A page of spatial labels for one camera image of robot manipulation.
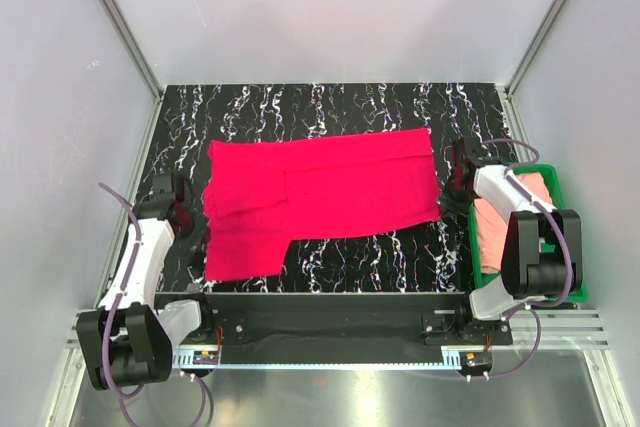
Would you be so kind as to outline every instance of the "green plastic bin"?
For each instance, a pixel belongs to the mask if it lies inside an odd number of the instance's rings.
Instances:
[[[562,195],[562,189],[560,189],[560,182],[558,181],[558,174],[556,173],[556,169],[551,165],[547,164],[535,164],[535,165],[527,165],[523,167],[516,167],[513,169],[516,174],[531,174],[534,172],[538,172],[542,175],[544,179],[544,183],[549,189],[549,195],[551,195],[551,200],[553,200],[553,205],[558,209],[566,208],[564,203],[564,197]],[[473,208],[473,204],[469,208],[469,237],[471,241],[471,254],[473,256],[473,279],[476,284],[476,288],[483,287],[487,285],[489,282],[499,277],[500,274],[483,274],[482,266],[480,264],[480,251],[478,249],[478,235],[476,231],[476,216],[475,210]],[[550,252],[553,250],[553,246],[547,245],[545,243],[542,244],[543,252]],[[582,287],[577,292],[573,292],[569,294],[567,297],[567,302],[586,302],[589,297],[589,293],[587,291],[587,284],[585,280],[582,280]]]

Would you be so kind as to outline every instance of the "pink cloth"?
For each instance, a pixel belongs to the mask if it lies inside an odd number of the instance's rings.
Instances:
[[[542,175],[520,174],[516,177],[542,200],[552,203]],[[496,274],[500,272],[502,265],[502,251],[507,239],[507,223],[485,199],[474,200],[474,208],[482,273]]]
[[[206,280],[277,275],[292,240],[348,238],[440,217],[427,130],[209,148]]]

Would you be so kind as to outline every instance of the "white wall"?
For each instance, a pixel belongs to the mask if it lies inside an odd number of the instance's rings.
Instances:
[[[640,0],[570,0],[516,94],[583,222],[584,263],[640,420]]]
[[[0,0],[0,424],[44,425],[152,100],[97,0]]]
[[[118,0],[163,83],[505,83],[552,0]]]

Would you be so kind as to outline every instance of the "robotic arm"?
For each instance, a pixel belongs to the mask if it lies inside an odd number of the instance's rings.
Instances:
[[[483,155],[480,142],[461,139],[453,144],[453,169],[440,198],[443,215],[469,210],[474,198],[485,198],[507,222],[501,279],[469,295],[470,313],[479,321],[500,319],[505,311],[562,293],[567,269],[561,250],[565,242],[571,256],[570,291],[582,285],[580,217],[573,210],[558,210],[527,189],[499,159]],[[562,232],[553,232],[550,213]],[[540,241],[553,246],[540,252]]]
[[[501,279],[465,296],[453,320],[446,319],[450,326],[446,331],[433,330],[432,324],[423,319],[425,342],[446,345],[463,340],[484,344],[488,334],[500,332],[504,312],[524,302],[566,292],[567,268],[561,243],[566,243],[571,256],[570,290],[581,287],[580,218],[574,211],[557,210],[531,193],[507,165],[484,155],[477,140],[455,142],[453,154],[453,169],[439,199],[443,217],[466,215],[473,199],[479,197],[495,207],[508,223]],[[163,382],[171,374],[173,352],[185,337],[202,339],[213,333],[212,312],[204,296],[170,303],[160,313],[153,310],[165,256],[176,237],[188,235],[193,229],[184,200],[184,179],[175,174],[154,178],[153,194],[134,208],[136,222],[129,226],[127,246],[111,288],[97,310],[78,318],[80,347],[91,383],[98,390],[109,388],[108,375],[118,387]],[[553,232],[545,213],[559,226],[562,240]],[[553,246],[551,252],[540,252],[541,239]],[[427,317],[432,322],[442,319],[441,315],[431,312]],[[106,332],[109,316],[113,325]],[[449,330],[455,336],[453,340]],[[109,359],[109,366],[103,358]]]
[[[153,193],[134,208],[137,226],[129,226],[127,246],[113,284],[97,310],[78,317],[78,340],[89,378],[98,390],[108,388],[102,361],[105,335],[109,336],[107,368],[115,384],[124,387],[167,380],[173,351],[203,324],[204,300],[172,302],[158,314],[153,310],[165,256],[176,237],[193,230],[184,200],[185,181],[180,176],[162,174],[154,178]],[[136,227],[140,229],[139,238]],[[118,297],[113,326],[105,332]]]

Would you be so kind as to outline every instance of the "purple cable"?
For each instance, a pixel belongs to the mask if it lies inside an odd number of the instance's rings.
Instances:
[[[102,182],[98,184],[102,189],[106,190],[109,194],[111,194],[119,203],[122,205],[122,208],[127,212],[129,219],[131,219],[131,223],[133,224],[133,228],[136,231],[136,242],[133,244],[133,250],[131,251],[131,257],[129,257],[129,262],[127,263],[127,268],[125,269],[124,276],[122,277],[122,282],[120,283],[120,290],[124,291],[127,288],[127,284],[129,283],[129,277],[131,277],[131,272],[133,270],[133,265],[135,264],[136,257],[138,256],[138,250],[140,249],[140,241],[142,240],[142,230],[140,229],[140,223],[133,213],[133,209],[131,208],[131,204],[120,194],[118,194],[115,190],[113,190],[108,185],[103,184]],[[111,306],[111,310],[109,310],[109,314],[107,315],[107,321],[105,323],[104,334],[102,336],[102,370],[104,371],[104,378],[111,389],[119,399],[127,400],[132,399],[136,395],[140,393],[143,386],[139,385],[135,388],[133,392],[130,394],[125,394],[113,380],[113,376],[111,375],[111,360],[109,359],[109,341],[111,335],[111,328],[113,327],[113,321],[116,317],[116,312],[118,311],[118,306],[120,305],[120,301],[122,300],[122,294],[117,294],[113,305]]]
[[[494,144],[515,144],[515,145],[520,145],[526,149],[529,149],[529,151],[533,154],[533,159],[532,160],[527,160],[526,162],[517,162],[515,164],[511,164],[507,167],[507,172],[511,172],[513,169],[515,169],[516,167],[524,167],[525,165],[533,165],[536,162],[538,162],[540,160],[540,152],[538,152],[538,149],[536,149],[535,147],[530,146],[529,144],[527,144],[526,142],[522,142],[521,140],[516,140],[516,139],[489,139],[489,140],[484,140],[482,142],[483,145],[494,145]]]
[[[193,420],[193,422],[189,424],[189,427],[196,427],[196,425],[198,425],[198,422],[200,422],[200,419],[202,419],[202,415],[204,414],[204,406],[207,404],[207,397],[209,397],[209,400],[211,401],[211,407],[209,409],[209,419],[207,421],[207,424],[211,423],[211,419],[213,418],[213,394],[209,390],[209,387],[207,387],[207,384],[205,384],[200,377],[194,377],[194,378],[196,379],[196,381],[198,382],[198,385],[200,386],[200,392],[202,393],[202,402],[200,403],[200,410],[198,410],[198,415],[196,415],[196,418]],[[120,410],[122,410],[122,414],[124,415],[124,418],[127,420],[127,423],[131,427],[139,427],[138,424],[136,424],[133,418],[131,417],[131,414],[129,414],[129,411],[127,410],[127,406],[124,403],[124,400],[118,399],[118,402],[120,403]]]
[[[512,314],[510,314],[509,316],[507,316],[507,321],[509,321],[511,319],[511,317],[513,317],[513,315],[518,312],[515,311]],[[520,372],[522,369],[524,369],[529,362],[531,362],[531,359],[533,359],[533,356],[536,355],[536,352],[538,352],[538,348],[540,347],[540,340],[542,339],[542,323],[540,322],[540,317],[538,316],[538,313],[533,310],[533,309],[529,309],[529,312],[531,312],[531,314],[533,315],[533,318],[536,320],[536,340],[533,343],[533,347],[531,348],[531,352],[529,352],[529,355],[527,355],[527,358],[524,359],[520,365],[518,365],[517,367],[514,367],[511,370],[508,370],[507,372],[501,372],[499,374],[494,374],[489,376],[489,378],[491,379],[504,379],[506,377],[509,377],[511,375],[517,374],[518,372]],[[472,377],[471,380],[480,380],[479,377]]]
[[[109,194],[111,194],[120,203],[120,205],[122,205],[122,208],[127,212],[127,215],[129,216],[129,219],[131,219],[131,223],[133,224],[133,228],[136,231],[136,242],[133,244],[131,257],[129,258],[129,262],[127,263],[127,268],[124,272],[124,276],[122,277],[122,282],[120,283],[120,290],[124,291],[127,287],[127,284],[129,283],[129,278],[131,277],[131,272],[133,271],[133,265],[135,264],[136,257],[138,256],[138,250],[140,249],[140,241],[142,240],[142,229],[140,228],[140,223],[138,222],[138,219],[133,213],[133,208],[131,204],[124,197],[122,197],[120,194],[118,194],[115,190],[113,190],[108,185],[105,185],[103,183],[99,183],[98,185],[102,189],[106,190]],[[124,401],[138,395],[144,386],[139,385],[130,394],[125,394],[116,385],[115,381],[113,380],[113,376],[111,375],[111,361],[109,359],[109,340],[110,340],[109,336],[110,336],[111,328],[113,327],[113,321],[115,319],[116,312],[118,310],[118,306],[120,305],[121,300],[122,300],[122,294],[117,294],[113,301],[113,305],[111,306],[111,310],[109,310],[109,314],[107,315],[104,335],[102,337],[102,352],[101,352],[102,370],[104,371],[104,377],[105,377],[105,380],[107,381],[107,385],[109,386],[109,389],[111,389],[118,396],[120,410],[122,411],[122,414],[124,415],[125,419],[127,420],[127,422],[131,427],[138,427],[138,425],[133,421],[133,419],[129,415],[129,412],[127,411],[127,406]],[[211,411],[210,411],[211,413],[209,416],[210,417],[209,422],[211,421],[211,418],[213,418],[213,394],[211,394],[211,391],[206,386],[206,384],[202,381],[202,379],[200,379],[199,377],[195,377],[195,379],[198,381],[200,385],[200,389],[202,391],[202,404],[200,405],[200,411],[198,412],[196,419],[190,424],[189,427],[195,427],[195,425],[202,418],[202,414],[204,413],[204,407],[207,403],[207,400],[206,400],[207,396],[209,396],[209,399],[211,400]]]

